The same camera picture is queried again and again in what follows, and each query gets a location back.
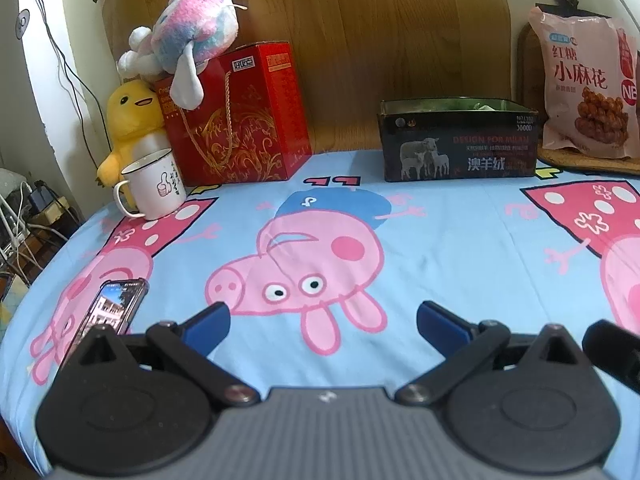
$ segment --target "black cable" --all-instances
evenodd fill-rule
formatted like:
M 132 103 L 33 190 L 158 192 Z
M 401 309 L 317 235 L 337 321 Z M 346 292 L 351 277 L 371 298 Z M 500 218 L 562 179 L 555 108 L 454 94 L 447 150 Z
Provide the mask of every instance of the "black cable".
M 53 197 L 53 200 L 55 200 L 56 203 L 62 208 L 62 211 L 63 212 L 66 211 L 68 213 L 68 215 L 71 216 L 71 219 L 74 221 L 74 223 L 78 227 L 80 227 L 80 221 L 79 221 L 79 219 L 76 218 L 76 216 L 74 214 L 71 213 L 71 208 L 70 207 L 66 208 L 60 203 L 60 200 L 59 200 L 60 195 L 58 193 L 56 193 L 55 191 L 53 191 L 46 182 L 43 182 L 43 184 L 44 184 L 45 189 L 51 193 L 51 196 Z
M 107 144 L 109 145 L 109 149 L 111 149 L 111 140 L 109 139 L 109 134 L 107 133 L 107 124 L 104 121 L 104 113 L 102 113 L 102 106 L 100 106 L 100 101 L 98 100 L 98 98 L 95 96 L 95 94 L 93 93 L 93 91 L 87 86 L 87 84 L 80 78 L 80 76 L 73 71 L 73 69 L 69 66 L 69 64 L 66 62 L 66 57 L 64 52 L 62 52 L 62 50 L 60 49 L 60 47 L 58 46 L 58 44 L 56 43 L 56 41 L 53 39 L 53 36 L 51 35 L 51 31 L 49 29 L 49 24 L 46 21 L 47 18 L 47 13 L 46 13 L 46 9 L 44 6 L 44 0 L 40 0 L 40 3 L 42 4 L 42 10 L 44 12 L 43 15 L 43 20 L 45 23 L 45 27 L 47 29 L 47 35 L 49 36 L 49 39 L 54 43 L 55 48 L 59 51 L 59 53 L 62 55 L 62 59 L 63 62 L 66 66 L 66 68 L 68 68 L 69 72 L 72 73 L 72 75 L 78 79 L 78 81 L 80 82 L 80 84 L 82 86 L 84 86 L 84 88 L 86 88 L 86 90 L 89 92 L 89 94 L 91 94 L 91 97 L 94 98 L 96 105 L 98 106 L 98 111 L 100 112 L 100 119 L 102 120 L 102 127 L 104 129 L 104 136 L 107 139 Z
M 91 158 L 91 161 L 94 164 L 95 169 L 97 170 L 98 169 L 98 164 L 96 163 L 95 158 L 94 158 L 93 154 L 91 153 L 91 149 L 89 148 L 89 143 L 88 143 L 87 138 L 86 138 L 86 132 L 84 130 L 84 118 L 82 117 L 82 111 L 80 109 L 80 103 L 78 101 L 78 91 L 77 91 L 76 86 L 74 85 L 74 83 L 71 81 L 71 78 L 69 77 L 68 71 L 71 72 L 72 75 L 75 76 L 76 79 L 78 79 L 78 81 L 88 90 L 88 92 L 95 99 L 96 104 L 98 105 L 98 110 L 100 111 L 100 118 L 102 119 L 102 126 L 104 127 L 104 134 L 107 137 L 107 143 L 109 145 L 109 149 L 111 149 L 111 142 L 110 142 L 109 136 L 107 134 L 106 124 L 105 124 L 105 121 L 104 121 L 104 115 L 102 113 L 102 107 L 100 106 L 100 103 L 99 103 L 97 97 L 91 91 L 91 89 L 84 83 L 84 81 L 82 81 L 82 79 L 78 76 L 78 74 L 76 74 L 73 71 L 73 69 L 69 66 L 69 63 L 66 61 L 65 53 L 62 51 L 62 49 L 60 49 L 60 46 L 56 43 L 56 40 L 53 38 L 53 34 L 52 34 L 51 29 L 49 27 L 49 22 L 47 21 L 47 10 L 46 10 L 45 5 L 44 5 L 44 0 L 36 0 L 36 4 L 37 4 L 38 10 L 40 11 L 40 14 L 42 16 L 42 21 L 44 23 L 45 30 L 47 31 L 47 36 L 49 37 L 49 41 L 51 42 L 51 44 L 52 44 L 52 46 L 54 48 L 54 51 L 56 52 L 56 56 L 58 56 L 58 60 L 60 60 L 60 57 L 62 58 L 62 63 L 63 63 L 63 71 L 62 72 L 65 75 L 66 80 L 71 85 L 71 88 L 72 88 L 73 93 L 74 93 L 74 101 L 76 103 L 76 107 L 74 108 L 74 111 L 78 115 L 78 120 L 80 121 L 80 128 L 82 130 L 82 140 L 84 140 L 84 146 L 85 146 L 85 148 L 87 150 L 87 153 L 89 154 L 89 158 Z
M 58 44 L 56 43 L 56 40 L 54 40 L 53 35 L 51 33 L 51 30 L 49 28 L 49 22 L 47 21 L 47 11 L 44 7 L 44 1 L 43 0 L 36 0 L 36 4 L 38 6 L 38 10 L 40 11 L 40 14 L 42 16 L 42 21 L 44 23 L 45 29 L 47 31 L 47 35 L 49 37 L 49 41 L 51 42 L 53 48 L 54 48 L 54 52 L 56 53 L 56 56 L 58 57 L 58 62 L 60 62 L 60 56 L 62 56 L 63 59 L 63 70 L 62 72 L 65 75 L 66 80 L 69 82 L 69 84 L 71 85 L 71 88 L 73 90 L 74 93 L 74 101 L 76 102 L 76 106 L 74 107 L 74 111 L 76 112 L 76 115 L 78 116 L 78 120 L 80 121 L 80 129 L 82 130 L 82 140 L 84 140 L 84 146 L 86 147 L 87 153 L 89 154 L 89 158 L 91 158 L 92 163 L 94 164 L 95 169 L 98 169 L 98 164 L 96 163 L 93 154 L 91 153 L 91 149 L 89 149 L 89 143 L 87 141 L 86 138 L 86 132 L 84 130 L 84 119 L 82 118 L 82 111 L 80 109 L 80 103 L 78 101 L 78 90 L 76 89 L 76 86 L 73 84 L 73 82 L 71 81 L 71 78 L 69 77 L 69 74 L 67 73 L 67 67 L 68 67 L 68 63 L 66 62 L 66 57 L 64 52 L 62 52 L 62 50 L 60 49 L 60 47 L 58 46 Z

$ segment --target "pig eye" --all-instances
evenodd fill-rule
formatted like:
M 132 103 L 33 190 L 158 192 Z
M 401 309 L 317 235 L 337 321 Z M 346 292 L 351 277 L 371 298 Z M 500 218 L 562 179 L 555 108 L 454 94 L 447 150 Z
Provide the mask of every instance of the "pig eye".
M 324 290 L 324 279 L 321 276 L 307 276 L 300 282 L 300 290 L 310 296 L 320 294 Z
M 287 299 L 289 291 L 284 285 L 271 283 L 264 288 L 263 295 L 265 300 L 270 301 L 271 303 L 278 303 Z

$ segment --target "pink snack bag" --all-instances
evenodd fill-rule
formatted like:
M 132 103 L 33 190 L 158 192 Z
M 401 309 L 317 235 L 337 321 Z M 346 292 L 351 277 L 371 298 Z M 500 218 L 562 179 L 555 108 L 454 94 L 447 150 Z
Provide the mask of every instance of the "pink snack bag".
M 561 18 L 534 7 L 545 60 L 543 147 L 603 158 L 640 157 L 636 38 L 617 20 Z

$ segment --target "white mug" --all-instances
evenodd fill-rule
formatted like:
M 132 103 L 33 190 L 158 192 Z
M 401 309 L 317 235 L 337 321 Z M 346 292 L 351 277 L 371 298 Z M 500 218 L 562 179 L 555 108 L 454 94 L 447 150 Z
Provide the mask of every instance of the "white mug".
M 118 209 L 129 218 L 157 220 L 176 211 L 185 200 L 184 184 L 171 148 L 151 153 L 122 170 L 123 181 L 113 189 Z M 140 213 L 131 213 L 122 204 L 120 188 L 129 184 Z

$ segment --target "cork mat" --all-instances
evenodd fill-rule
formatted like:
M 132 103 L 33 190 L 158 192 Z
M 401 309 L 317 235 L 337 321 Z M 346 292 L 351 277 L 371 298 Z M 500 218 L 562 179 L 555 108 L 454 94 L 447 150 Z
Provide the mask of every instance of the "cork mat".
M 517 63 L 516 101 L 527 108 L 537 110 L 540 120 L 544 122 L 547 119 L 545 66 L 540 41 L 529 24 L 523 28 L 518 38 Z M 640 121 L 640 108 L 636 108 L 636 115 L 639 116 Z M 546 150 L 542 144 L 538 146 L 538 158 L 555 168 L 574 168 L 599 173 L 640 174 L 640 158 L 595 158 L 571 148 Z
M 538 146 L 538 158 L 554 168 L 640 175 L 640 158 L 594 158 L 577 150 L 546 150 Z

